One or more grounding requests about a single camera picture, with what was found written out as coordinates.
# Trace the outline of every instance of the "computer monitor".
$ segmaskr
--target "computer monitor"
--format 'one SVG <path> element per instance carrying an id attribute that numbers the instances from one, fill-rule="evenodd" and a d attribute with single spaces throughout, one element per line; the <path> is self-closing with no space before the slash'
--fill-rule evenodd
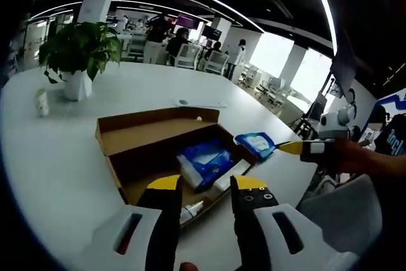
<path id="1" fill-rule="evenodd" d="M 327 104 L 327 99 L 319 92 L 316 100 L 313 102 L 307 113 L 307 118 L 319 121 L 324 112 L 325 104 Z"/>
<path id="2" fill-rule="evenodd" d="M 189 29 L 197 29 L 199 26 L 199 21 L 196 18 L 179 14 L 176 24 Z"/>
<path id="3" fill-rule="evenodd" d="M 205 25 L 202 36 L 206 36 L 207 39 L 212 39 L 213 41 L 218 41 L 221 36 L 221 31 Z"/>

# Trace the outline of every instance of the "small white cup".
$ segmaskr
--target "small white cup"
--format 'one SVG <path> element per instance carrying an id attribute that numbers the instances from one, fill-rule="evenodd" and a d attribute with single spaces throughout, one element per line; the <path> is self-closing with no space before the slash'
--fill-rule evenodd
<path id="1" fill-rule="evenodd" d="M 49 114 L 48 96 L 46 95 L 45 88 L 41 88 L 41 89 L 37 90 L 36 107 L 38 110 L 38 114 L 41 117 L 47 116 Z"/>

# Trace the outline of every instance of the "small white bottle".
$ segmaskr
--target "small white bottle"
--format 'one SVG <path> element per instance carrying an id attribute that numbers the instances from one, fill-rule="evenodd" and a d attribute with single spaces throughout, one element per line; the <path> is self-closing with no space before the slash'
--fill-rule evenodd
<path id="1" fill-rule="evenodd" d="M 49 114 L 48 96 L 46 95 L 45 88 L 38 89 L 36 92 L 36 108 L 41 117 Z"/>
<path id="2" fill-rule="evenodd" d="M 192 218 L 196 217 L 197 213 L 203 208 L 203 201 L 200 201 L 193 206 L 187 205 L 180 211 L 180 224 L 188 222 Z"/>

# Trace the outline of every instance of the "white flower pot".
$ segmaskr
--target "white flower pot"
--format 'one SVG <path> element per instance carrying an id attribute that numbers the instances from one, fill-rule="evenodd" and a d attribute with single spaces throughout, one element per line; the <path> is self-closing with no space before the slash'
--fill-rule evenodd
<path id="1" fill-rule="evenodd" d="M 65 97 L 71 101 L 80 101 L 91 94 L 92 81 L 87 71 L 76 71 L 75 74 L 66 72 L 63 74 L 65 81 Z"/>

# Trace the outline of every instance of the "wet wipes package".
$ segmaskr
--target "wet wipes package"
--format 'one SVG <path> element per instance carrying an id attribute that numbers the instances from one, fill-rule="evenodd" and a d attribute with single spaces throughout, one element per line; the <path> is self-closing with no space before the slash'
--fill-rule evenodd
<path id="1" fill-rule="evenodd" d="M 245 146 L 260 161 L 268 158 L 275 150 L 275 143 L 264 132 L 238 135 L 235 137 L 235 141 Z"/>
<path id="2" fill-rule="evenodd" d="M 234 164 L 231 153 L 218 140 L 188 147 L 177 158 L 182 177 L 196 192 L 209 188 Z"/>

